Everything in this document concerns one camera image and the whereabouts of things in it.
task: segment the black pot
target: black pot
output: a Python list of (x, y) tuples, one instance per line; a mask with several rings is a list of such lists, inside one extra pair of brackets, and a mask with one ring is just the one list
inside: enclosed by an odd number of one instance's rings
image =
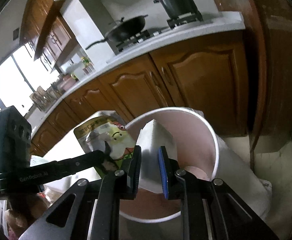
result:
[(154, 0), (161, 3), (170, 19), (177, 19), (186, 13), (198, 13), (194, 0)]
[(121, 18), (119, 21), (120, 23), (113, 27), (111, 30), (109, 30), (106, 33), (106, 37), (103, 40), (95, 41), (91, 43), (89, 46), (86, 47), (86, 50), (89, 49), (91, 46), (102, 43), (105, 41), (115, 41), (115, 42), (123, 42), (126, 39), (129, 39), (130, 37), (136, 35), (137, 33), (140, 33), (142, 29), (145, 27), (146, 21), (145, 17), (146, 15), (140, 15), (134, 18), (131, 18), (127, 21), (124, 21), (124, 17)]

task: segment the countertop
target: countertop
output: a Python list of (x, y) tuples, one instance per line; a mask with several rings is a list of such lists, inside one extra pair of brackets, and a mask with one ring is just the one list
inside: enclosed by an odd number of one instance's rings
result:
[(203, 13), (202, 15), (204, 20), (203, 22), (193, 22), (187, 25), (179, 26), (174, 30), (154, 36), (146, 41), (143, 41), (140, 44), (136, 44), (131, 48), (119, 53), (105, 63), (95, 65), (94, 67), (99, 71), (87, 75), (84, 80), (77, 82), (72, 88), (65, 92), (53, 104), (49, 111), (40, 120), (38, 120), (38, 124), (32, 129), (31, 137), (36, 134), (40, 126), (44, 123), (47, 117), (53, 112), (53, 110), (60, 104), (60, 102), (64, 98), (66, 98), (68, 95), (70, 95), (83, 85), (87, 84), (94, 78), (97, 78), (98, 76), (112, 69), (115, 69), (122, 63), (178, 41), (183, 41), (212, 33), (245, 29), (244, 20), (240, 12), (219, 12), (214, 14)]

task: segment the blue gripper pad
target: blue gripper pad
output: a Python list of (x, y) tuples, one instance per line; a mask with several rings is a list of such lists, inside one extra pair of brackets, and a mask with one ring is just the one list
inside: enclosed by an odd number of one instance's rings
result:
[(159, 162), (159, 169), (160, 169), (160, 177), (162, 179), (163, 193), (164, 193), (165, 198), (168, 199), (168, 176), (166, 172), (165, 161), (164, 161), (161, 147), (159, 148), (159, 151), (158, 151), (158, 162)]

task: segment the wok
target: wok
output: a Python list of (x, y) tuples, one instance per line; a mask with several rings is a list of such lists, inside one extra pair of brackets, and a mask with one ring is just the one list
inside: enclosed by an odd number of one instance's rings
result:
[(147, 16), (148, 14), (140, 15), (127, 21), (124, 21), (124, 17), (122, 17), (120, 20), (120, 24), (109, 30), (103, 40), (91, 43), (89, 46), (86, 47), (86, 50), (95, 44), (105, 41), (123, 42), (126, 39), (129, 39), (130, 37), (136, 35), (137, 33), (140, 33), (145, 27), (145, 17)]

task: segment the metal pivot bolt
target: metal pivot bolt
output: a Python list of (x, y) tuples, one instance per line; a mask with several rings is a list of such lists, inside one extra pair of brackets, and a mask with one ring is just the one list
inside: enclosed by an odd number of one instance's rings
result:
[(186, 171), (185, 170), (182, 170), (182, 169), (180, 169), (180, 170), (177, 170), (176, 171), (176, 174), (178, 175), (178, 176), (184, 176), (184, 175), (186, 175)]
[(78, 186), (84, 186), (87, 184), (87, 181), (85, 179), (80, 179), (77, 181)]
[(214, 184), (216, 185), (216, 186), (221, 186), (221, 185), (223, 185), (223, 181), (221, 180), (221, 179), (214, 179)]
[(116, 176), (121, 177), (121, 176), (123, 176), (124, 174), (125, 174), (125, 172), (124, 172), (123, 170), (116, 170), (116, 171), (115, 171), (115, 175), (116, 175)]

